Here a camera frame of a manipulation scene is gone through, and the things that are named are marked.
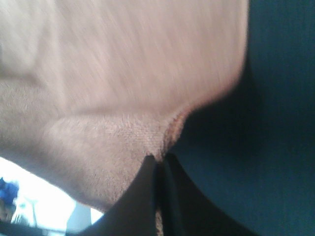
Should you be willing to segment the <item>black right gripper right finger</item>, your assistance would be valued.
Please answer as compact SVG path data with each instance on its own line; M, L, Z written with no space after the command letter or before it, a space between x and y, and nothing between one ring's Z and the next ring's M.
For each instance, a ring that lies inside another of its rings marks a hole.
M209 201L188 177L177 157L162 165L162 221L165 236L254 236Z

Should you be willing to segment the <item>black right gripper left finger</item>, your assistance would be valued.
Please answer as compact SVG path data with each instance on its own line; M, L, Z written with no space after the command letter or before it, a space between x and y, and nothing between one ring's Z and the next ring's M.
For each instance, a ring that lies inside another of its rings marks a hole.
M155 236L156 168L153 156L146 156L135 179L121 198L82 236Z

